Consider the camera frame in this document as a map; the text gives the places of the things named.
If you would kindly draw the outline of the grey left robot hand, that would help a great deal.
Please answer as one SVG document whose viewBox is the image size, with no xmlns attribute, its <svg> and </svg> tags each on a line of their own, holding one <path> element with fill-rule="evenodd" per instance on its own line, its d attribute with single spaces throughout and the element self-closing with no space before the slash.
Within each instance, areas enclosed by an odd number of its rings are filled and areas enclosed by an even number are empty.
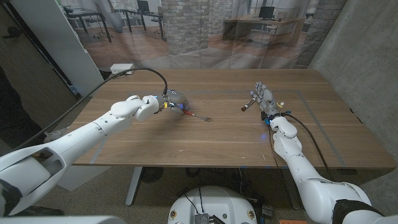
<svg viewBox="0 0 398 224">
<path fill-rule="evenodd" d="M 170 108 L 171 112 L 184 114 L 184 111 L 188 109 L 187 97 L 178 90 L 168 90 L 165 95 L 157 96 L 159 102 L 159 110 Z"/>
</svg>

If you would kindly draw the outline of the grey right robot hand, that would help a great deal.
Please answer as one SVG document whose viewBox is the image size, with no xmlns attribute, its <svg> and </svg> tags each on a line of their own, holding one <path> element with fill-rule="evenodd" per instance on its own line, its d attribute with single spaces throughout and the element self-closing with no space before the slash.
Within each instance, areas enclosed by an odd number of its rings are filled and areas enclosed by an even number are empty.
<svg viewBox="0 0 398 224">
<path fill-rule="evenodd" d="M 280 116 L 280 111 L 275 102 L 272 92 L 262 82 L 256 82 L 255 90 L 251 92 L 252 97 L 259 103 L 261 119 L 272 120 Z"/>
</svg>

